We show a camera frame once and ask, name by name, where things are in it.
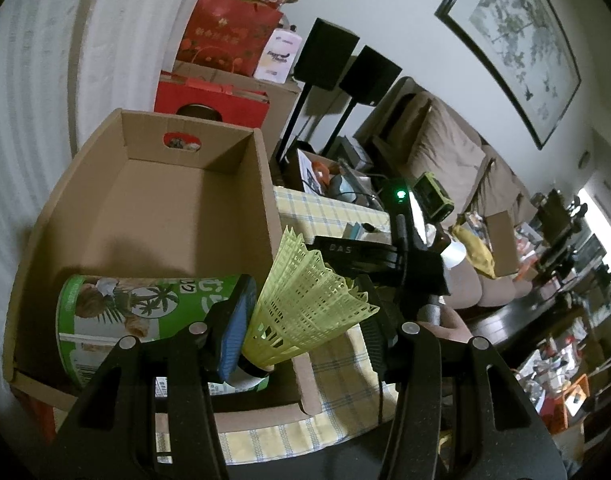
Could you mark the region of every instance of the picture frame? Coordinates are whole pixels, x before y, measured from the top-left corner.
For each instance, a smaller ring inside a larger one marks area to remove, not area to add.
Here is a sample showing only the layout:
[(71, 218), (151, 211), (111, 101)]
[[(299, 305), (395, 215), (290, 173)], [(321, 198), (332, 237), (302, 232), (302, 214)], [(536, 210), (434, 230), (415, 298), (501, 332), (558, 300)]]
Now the picture frame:
[(550, 0), (443, 0), (435, 13), (495, 78), (542, 150), (581, 86)]

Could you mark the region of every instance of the green snack canister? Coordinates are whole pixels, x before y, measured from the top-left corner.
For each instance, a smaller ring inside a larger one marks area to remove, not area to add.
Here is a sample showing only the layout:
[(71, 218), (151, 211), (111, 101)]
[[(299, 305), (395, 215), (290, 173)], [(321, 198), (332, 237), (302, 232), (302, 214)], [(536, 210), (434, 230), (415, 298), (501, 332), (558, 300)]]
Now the green snack canister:
[[(114, 345), (126, 335), (141, 342), (165, 339), (202, 321), (213, 304), (227, 300), (238, 275), (224, 278), (106, 278), (71, 276), (56, 309), (56, 338), (64, 370), (80, 388), (90, 381)], [(164, 378), (157, 378), (162, 385)], [(210, 394), (262, 390), (210, 384)]]

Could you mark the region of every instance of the speaker stand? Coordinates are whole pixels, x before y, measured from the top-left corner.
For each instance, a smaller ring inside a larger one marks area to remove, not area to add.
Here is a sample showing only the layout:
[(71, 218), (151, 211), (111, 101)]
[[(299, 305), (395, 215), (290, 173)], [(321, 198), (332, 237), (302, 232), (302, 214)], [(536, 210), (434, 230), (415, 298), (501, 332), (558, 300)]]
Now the speaker stand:
[(348, 120), (349, 115), (352, 113), (352, 110), (354, 110), (354, 107), (357, 105), (357, 103), (358, 101), (354, 99), (354, 97), (352, 97), (352, 99), (349, 102), (348, 107), (346, 108), (346, 110), (343, 112), (343, 115), (341, 116), (341, 120), (337, 123), (336, 127), (334, 128), (334, 131), (332, 132), (330, 139), (328, 139), (328, 143), (325, 145), (325, 147), (321, 151), (322, 156), (328, 156), (328, 152), (330, 151), (330, 148), (332, 147), (334, 140), (339, 136), (341, 129), (345, 125), (346, 121)]
[(287, 128), (285, 129), (285, 133), (281, 139), (281, 144), (278, 146), (278, 151), (276, 152), (276, 161), (280, 164), (281, 160), (283, 160), (284, 150), (287, 146), (290, 137), (292, 136), (292, 130), (294, 129), (294, 125), (296, 124), (296, 120), (299, 118), (301, 114), (301, 109), (305, 104), (308, 94), (312, 90), (312, 85), (310, 83), (306, 83), (303, 87), (303, 91), (299, 96), (299, 100), (296, 102), (296, 107), (294, 107), (294, 111), (292, 112), (292, 116), (290, 117), (290, 122), (287, 123)]

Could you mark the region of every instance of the red gift bag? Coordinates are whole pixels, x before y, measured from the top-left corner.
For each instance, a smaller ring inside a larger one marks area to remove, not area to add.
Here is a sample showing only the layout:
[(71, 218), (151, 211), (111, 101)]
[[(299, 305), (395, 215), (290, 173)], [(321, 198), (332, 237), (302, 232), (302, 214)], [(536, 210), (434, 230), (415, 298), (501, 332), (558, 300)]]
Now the red gift bag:
[(265, 92), (242, 90), (231, 85), (162, 72), (154, 111), (177, 114), (182, 108), (191, 105), (202, 105), (215, 110), (218, 113), (215, 120), (248, 128), (260, 128), (269, 110), (268, 95)]
[(198, 0), (176, 59), (252, 76), (283, 14), (243, 0)]

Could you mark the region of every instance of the tablecloth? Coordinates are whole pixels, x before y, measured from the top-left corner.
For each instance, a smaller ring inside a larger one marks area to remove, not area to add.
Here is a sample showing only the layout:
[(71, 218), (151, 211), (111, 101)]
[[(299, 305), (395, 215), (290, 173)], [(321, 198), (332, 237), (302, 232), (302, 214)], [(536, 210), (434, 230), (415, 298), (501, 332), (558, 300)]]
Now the tablecloth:
[[(306, 243), (316, 235), (341, 237), (346, 225), (368, 222), (389, 233), (384, 212), (308, 193), (275, 187), (282, 228), (303, 234)], [(372, 371), (358, 325), (310, 352), (323, 412), (319, 415), (261, 430), (220, 434), (228, 464), (263, 462), (316, 451), (359, 436), (378, 423), (379, 383)], [(394, 416), (397, 392), (383, 385), (383, 420)]]

